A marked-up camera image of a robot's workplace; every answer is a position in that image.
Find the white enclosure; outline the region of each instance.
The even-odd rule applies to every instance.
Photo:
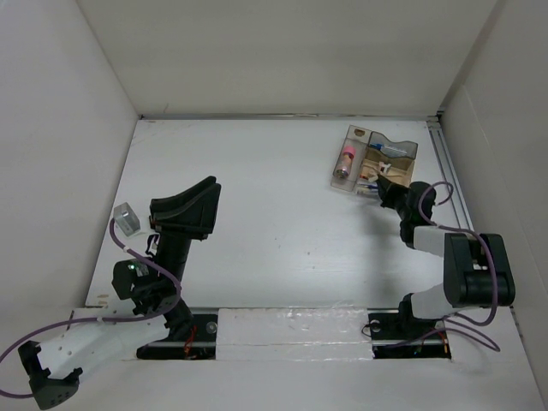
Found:
[[[78,0],[139,113],[434,115],[495,0]]]
[[[0,352],[41,325],[97,312],[86,303],[128,309],[108,284],[125,255],[101,242],[116,188],[116,203],[143,216],[151,197],[213,174],[223,184],[217,227],[191,247],[185,298],[277,311],[223,310],[219,360],[116,361],[56,409],[542,410],[546,13],[537,0],[0,0]],[[447,146],[425,124],[441,104]],[[258,113],[398,119],[316,119],[313,134],[288,126],[304,130],[305,120],[277,120],[267,133],[250,120],[196,120]],[[156,120],[139,122],[131,140],[138,114]],[[417,140],[415,179],[456,170],[474,226],[503,235],[520,327],[504,309],[486,329],[501,354],[450,335],[453,361],[371,360],[369,342],[352,334],[362,307],[336,307],[323,322],[306,311],[393,306],[439,282],[440,261],[398,241],[397,216],[339,200],[324,179],[349,123]],[[264,139],[259,154],[251,134]],[[454,169],[436,155],[447,147]],[[262,176],[238,180],[246,164]],[[306,206],[295,215],[292,199]],[[330,220],[339,205],[348,212]],[[440,220],[463,222],[457,208],[438,210]],[[263,211],[273,219],[254,234]],[[0,366],[0,389],[26,393],[27,380],[16,354]],[[0,397],[0,409],[37,406]]]

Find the transparent container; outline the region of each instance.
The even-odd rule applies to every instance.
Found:
[[[419,145],[413,141],[392,141],[381,133],[350,126],[331,186],[358,194],[376,193],[376,176],[381,173],[406,187],[411,182]]]

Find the small item in tray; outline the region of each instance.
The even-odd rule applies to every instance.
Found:
[[[352,169],[352,160],[356,155],[356,149],[352,146],[346,146],[342,149],[341,157],[335,167],[335,176],[338,178],[347,178]]]
[[[378,172],[374,169],[366,169],[364,167],[363,172],[360,174],[360,180],[358,183],[367,184],[368,182],[375,182],[378,180]]]
[[[379,150],[380,152],[382,152],[384,155],[388,157],[395,157],[395,156],[405,157],[408,155],[408,152],[406,152],[405,150],[402,150],[401,148],[385,146],[380,143],[371,143],[369,146],[372,148],[376,148],[377,150]]]
[[[377,186],[362,186],[360,184],[356,186],[356,194],[368,195],[368,194],[376,194],[376,193],[378,193]]]
[[[382,161],[378,162],[378,169],[381,173],[388,174],[388,170],[390,169],[392,164],[390,163],[383,163]]]

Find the pink bottle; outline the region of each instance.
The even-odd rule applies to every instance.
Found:
[[[342,149],[341,157],[335,167],[335,176],[339,178],[348,178],[352,169],[352,160],[356,155],[356,149],[352,146],[346,146]]]

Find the purple cable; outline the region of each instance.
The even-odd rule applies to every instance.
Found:
[[[429,223],[430,225],[433,225],[435,227],[438,227],[439,229],[444,229],[446,231],[451,231],[451,232],[454,232],[454,233],[465,233],[465,234],[472,235],[479,242],[481,247],[483,248],[484,253],[485,253],[485,257],[487,258],[487,266],[489,267],[489,272],[491,274],[491,280],[492,280],[492,283],[493,283],[493,292],[492,292],[492,299],[491,299],[491,311],[489,312],[489,315],[487,316],[487,319],[485,321],[476,321],[475,319],[471,319],[470,317],[468,317],[466,315],[463,315],[463,314],[459,314],[459,313],[455,314],[455,316],[459,317],[461,319],[465,319],[469,323],[472,323],[472,324],[477,325],[479,327],[485,327],[485,326],[489,325],[490,323],[492,323],[493,320],[495,319],[495,315],[497,315],[498,282],[497,282],[497,271],[495,270],[495,262],[493,261],[493,256],[491,254],[491,250],[487,246],[487,243],[485,242],[485,240],[483,238],[480,237],[480,235],[478,233],[476,233],[475,231],[472,231],[470,229],[457,229],[457,228],[454,228],[454,227],[448,227],[446,225],[441,225],[441,224],[434,223],[430,218],[428,218],[425,215],[425,213],[422,210],[422,203],[423,203],[425,197],[428,195],[428,193],[430,193],[435,187],[440,186],[440,185],[445,185],[445,186],[449,187],[450,188],[450,194],[447,197],[447,199],[445,199],[444,201],[439,203],[438,206],[442,205],[443,203],[445,203],[446,201],[448,201],[450,199],[450,197],[451,197],[451,195],[453,194],[453,191],[454,191],[453,185],[450,182],[435,182],[429,188],[427,188],[425,190],[425,192],[420,196],[420,199],[419,199],[419,214],[420,214],[421,217],[424,218],[424,220],[427,223]]]
[[[464,328],[467,328],[473,332],[475,332],[476,334],[482,336],[484,339],[486,339],[489,343],[491,343],[492,345],[489,345],[487,342],[485,341],[481,341],[478,337],[475,337],[471,334],[468,334],[466,331],[462,331],[462,330],[458,330],[457,328],[450,328],[450,327],[442,327],[442,328],[436,328],[434,330],[431,330],[431,331],[428,331],[426,334],[420,336],[420,337],[416,337],[412,340],[407,340],[407,341],[402,341],[402,342],[399,342],[397,344],[391,344],[391,345],[385,345],[384,347],[385,348],[400,348],[400,347],[406,347],[408,346],[410,343],[414,343],[416,341],[422,341],[424,340],[425,338],[428,338],[429,336],[433,336],[434,334],[438,334],[439,332],[443,332],[443,331],[448,331],[448,332],[455,332],[456,334],[461,334],[462,336],[465,336],[467,338],[470,338],[471,340],[474,340],[475,342],[483,345],[484,347],[487,347],[488,349],[492,349],[493,351],[497,352],[497,353],[500,353],[500,347],[498,347],[497,343],[494,342],[490,337],[488,337],[486,334],[484,334],[483,332],[481,331],[478,331],[478,330],[475,330],[474,328],[468,326],[468,325],[465,325],[465,324],[461,324],[461,323],[457,323],[455,321],[451,321],[449,319],[446,319],[447,322],[450,322],[452,324],[455,324],[455,325],[459,325],[461,327],[464,327]]]
[[[153,261],[150,261],[146,257],[142,256],[139,253],[136,253],[131,248],[126,248],[126,245],[122,243],[118,237],[116,236],[116,233],[114,231],[114,218],[112,218],[109,222],[109,232],[110,232],[110,238],[112,238],[112,241],[122,250],[124,250],[129,255],[132,255],[135,257],[139,262],[148,265],[149,267],[153,268],[157,272],[161,273],[162,275],[166,276],[169,280],[173,282],[176,288],[176,294],[179,295],[182,291],[181,283],[177,278],[171,274],[169,271],[165,270],[163,267],[159,266],[158,264],[154,263]],[[102,317],[101,320],[104,322],[112,322],[112,323],[136,323],[139,321],[146,321],[148,319],[155,319],[156,317],[159,317],[160,315],[164,315],[171,311],[179,302],[179,299],[175,299],[173,303],[171,303],[166,308],[156,312],[156,313],[150,313],[147,315],[144,315],[142,317],[130,317],[130,318],[118,318],[118,317]],[[24,337],[21,337],[19,340],[11,344],[2,354],[0,354],[0,364],[2,364],[2,361],[5,360],[5,358],[11,353],[14,349],[18,348],[21,344],[28,341],[30,338],[37,336],[38,334],[41,334],[46,331],[54,330],[58,327],[64,327],[66,325],[73,325],[73,324],[82,324],[82,323],[94,323],[98,320],[98,317],[86,317],[83,319],[68,319],[66,321],[60,321],[58,323],[50,324],[45,327],[39,328],[35,331],[29,332]],[[4,390],[0,390],[0,396],[5,396],[7,398],[13,398],[16,400],[22,400],[26,398],[33,398],[33,394],[12,394],[11,392],[7,392]]]

